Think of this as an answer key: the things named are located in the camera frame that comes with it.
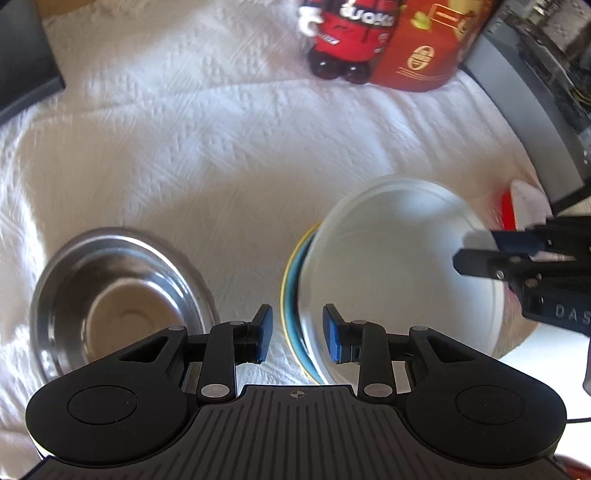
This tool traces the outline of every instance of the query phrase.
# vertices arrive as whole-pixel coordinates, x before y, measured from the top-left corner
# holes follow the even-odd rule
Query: red figurine
[[[299,26],[314,38],[308,52],[312,73],[366,83],[372,74],[369,61],[384,51],[392,36],[398,6],[398,0],[304,0]]]

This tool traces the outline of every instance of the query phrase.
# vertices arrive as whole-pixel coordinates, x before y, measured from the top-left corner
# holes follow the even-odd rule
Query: metal bowl
[[[145,233],[100,228],[47,264],[31,304],[31,345],[51,381],[168,325],[196,334],[215,323],[213,298],[184,255]]]

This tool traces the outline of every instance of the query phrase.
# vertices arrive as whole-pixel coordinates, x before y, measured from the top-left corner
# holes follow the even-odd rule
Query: cable
[[[588,421],[591,421],[591,417],[586,417],[583,419],[568,419],[566,423],[587,423]]]

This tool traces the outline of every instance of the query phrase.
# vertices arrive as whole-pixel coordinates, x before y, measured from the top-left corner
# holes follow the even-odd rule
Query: white textured tablecloth
[[[436,180],[489,226],[521,144],[465,74],[430,93],[324,82],[292,0],[102,0],[46,23],[67,82],[0,127],[0,477],[37,461],[24,426],[40,386],[27,310],[44,264],[84,230],[129,225],[180,248],[222,320],[278,295],[300,236],[350,189]],[[305,382],[279,322],[239,382]]]

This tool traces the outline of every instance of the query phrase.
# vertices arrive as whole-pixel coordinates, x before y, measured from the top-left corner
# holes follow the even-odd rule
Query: red container
[[[370,82],[424,92],[457,71],[491,13],[492,0],[410,0]]]

